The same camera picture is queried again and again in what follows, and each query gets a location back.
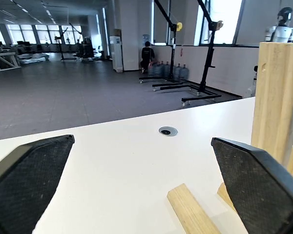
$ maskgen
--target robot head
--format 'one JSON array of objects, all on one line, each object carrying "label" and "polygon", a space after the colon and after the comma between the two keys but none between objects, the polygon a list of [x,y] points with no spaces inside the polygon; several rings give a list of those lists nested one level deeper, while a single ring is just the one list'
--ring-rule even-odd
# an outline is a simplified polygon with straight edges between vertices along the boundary
[{"label": "robot head", "polygon": [[289,26],[292,19],[292,8],[284,7],[278,13],[279,26]]}]

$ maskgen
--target person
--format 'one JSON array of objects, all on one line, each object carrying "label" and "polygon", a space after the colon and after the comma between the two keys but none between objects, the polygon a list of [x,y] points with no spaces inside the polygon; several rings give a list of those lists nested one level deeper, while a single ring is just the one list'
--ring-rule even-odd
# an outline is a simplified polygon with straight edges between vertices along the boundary
[{"label": "person", "polygon": [[142,67],[142,74],[147,71],[147,68],[155,58],[154,50],[150,48],[151,43],[147,41],[145,43],[145,47],[142,49],[142,61],[141,61],[141,67]]}]

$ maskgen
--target desk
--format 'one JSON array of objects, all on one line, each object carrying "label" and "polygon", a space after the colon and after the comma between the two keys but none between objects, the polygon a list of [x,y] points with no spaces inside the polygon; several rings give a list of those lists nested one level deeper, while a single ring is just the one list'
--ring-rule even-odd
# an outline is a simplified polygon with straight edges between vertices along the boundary
[{"label": "desk", "polygon": [[[223,234],[246,234],[218,195],[212,137],[250,144],[254,98],[0,140],[15,147],[73,134],[76,143],[34,234],[184,234],[166,195],[186,183]],[[158,132],[173,126],[179,133]]]}]

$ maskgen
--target black pole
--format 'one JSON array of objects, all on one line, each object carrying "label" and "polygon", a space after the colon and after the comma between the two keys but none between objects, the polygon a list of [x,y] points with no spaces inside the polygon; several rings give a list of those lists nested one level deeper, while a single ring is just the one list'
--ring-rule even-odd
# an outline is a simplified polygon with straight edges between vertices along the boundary
[{"label": "black pole", "polygon": [[201,8],[203,10],[204,17],[206,18],[206,20],[208,21],[208,23],[209,24],[212,23],[211,18],[209,16],[209,12],[207,11],[206,6],[203,3],[203,1],[202,0],[197,0],[197,1],[199,2],[199,5],[201,6]]},{"label": "black pole", "polygon": [[163,8],[163,6],[159,2],[159,0],[154,0],[154,2],[156,3],[156,5],[160,9],[160,11],[162,12],[164,18],[168,22],[168,25],[169,25],[170,30],[174,34],[173,43],[172,43],[172,47],[171,47],[170,71],[169,71],[169,77],[168,77],[168,79],[173,79],[174,78],[173,71],[174,71],[174,60],[175,60],[175,49],[176,49],[176,31],[177,31],[177,25],[175,23],[172,23],[171,22],[169,16],[167,15],[165,9]]},{"label": "black pole", "polygon": [[204,91],[206,88],[206,78],[207,74],[209,72],[209,68],[213,67],[211,65],[212,59],[213,59],[213,54],[214,54],[214,39],[215,39],[215,30],[212,30],[211,32],[211,38],[210,38],[210,43],[209,43],[209,50],[207,52],[207,57],[205,61],[205,66],[204,66],[204,71],[203,71],[203,77],[200,83],[200,91]]},{"label": "black pole", "polygon": [[167,15],[165,9],[163,8],[163,6],[161,5],[159,0],[154,0],[154,2],[156,3],[156,5],[158,6],[158,8],[160,9],[160,11],[162,12],[163,16],[165,17],[165,19],[167,20],[169,27],[171,28],[171,26],[173,25],[173,23],[171,22],[169,16]]},{"label": "black pole", "polygon": [[82,35],[82,33],[81,32],[79,32],[71,23],[69,23],[70,24],[70,26],[72,26],[72,29],[73,30],[75,30],[76,32],[78,32],[80,35]]},{"label": "black pole", "polygon": [[61,56],[62,56],[62,60],[64,60],[64,55],[63,55],[62,45],[61,45],[61,43],[60,43],[59,40],[62,40],[62,39],[65,40],[65,38],[64,38],[64,33],[65,33],[67,30],[68,30],[68,28],[66,28],[66,29],[64,30],[64,32],[62,32],[61,35],[60,35],[59,37],[55,37],[55,40],[58,42],[58,46],[59,46],[59,50],[60,50],[60,53],[61,53]]},{"label": "black pole", "polygon": [[170,60],[170,71],[169,71],[169,79],[174,79],[174,60],[175,60],[175,50],[176,50],[176,30],[173,31],[174,38],[171,49],[171,60]]}]

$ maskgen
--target black metal stand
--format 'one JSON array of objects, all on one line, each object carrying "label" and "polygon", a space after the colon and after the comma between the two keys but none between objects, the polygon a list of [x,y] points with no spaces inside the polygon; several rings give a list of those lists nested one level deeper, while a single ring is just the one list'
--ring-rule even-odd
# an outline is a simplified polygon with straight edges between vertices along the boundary
[{"label": "black metal stand", "polygon": [[72,61],[72,60],[74,60],[74,61],[77,61],[77,58],[65,58],[64,57],[64,55],[63,55],[63,50],[62,50],[62,45],[61,45],[61,43],[60,43],[60,40],[64,40],[64,37],[63,37],[63,35],[64,35],[64,33],[66,32],[68,30],[68,28],[66,28],[65,30],[64,30],[64,32],[62,32],[61,33],[61,35],[59,36],[59,37],[54,37],[54,39],[55,39],[55,41],[57,41],[57,45],[58,45],[58,48],[59,48],[59,51],[60,51],[60,53],[61,53],[61,61],[66,61],[66,60],[70,60],[70,61]]},{"label": "black metal stand", "polygon": [[214,92],[206,90],[206,78],[208,75],[209,68],[215,68],[215,66],[212,66],[211,63],[212,63],[212,58],[213,58],[213,53],[214,53],[215,32],[220,29],[220,25],[218,25],[218,22],[213,22],[211,20],[210,15],[209,15],[203,1],[198,0],[198,3],[203,10],[204,17],[208,21],[209,30],[211,31],[209,49],[207,52],[207,57],[206,57],[206,61],[205,61],[205,66],[204,66],[204,71],[203,71],[203,76],[202,76],[201,82],[196,83],[193,81],[183,79],[182,80],[183,82],[179,82],[178,84],[154,84],[152,86],[154,91],[156,91],[156,87],[160,87],[160,90],[179,89],[179,88],[184,88],[184,87],[188,87],[190,89],[196,90],[197,97],[187,97],[187,98],[181,99],[183,106],[185,106],[186,102],[189,102],[189,101],[203,100],[203,99],[214,99],[214,98],[221,97],[220,94],[216,94]]},{"label": "black metal stand", "polygon": [[169,71],[169,76],[168,77],[141,77],[139,78],[140,83],[142,83],[144,80],[147,79],[164,79],[166,81],[169,81],[171,83],[179,83],[175,81],[174,75],[173,75],[173,70],[174,70],[174,60],[175,60],[175,50],[176,50],[176,31],[177,31],[177,25],[175,23],[172,23],[169,16],[167,15],[166,11],[164,10],[163,6],[159,2],[159,0],[154,0],[160,11],[162,12],[163,16],[165,17],[166,21],[168,22],[168,26],[170,30],[173,32],[173,42],[172,42],[172,47],[171,47],[171,59],[170,59],[170,71]]}]

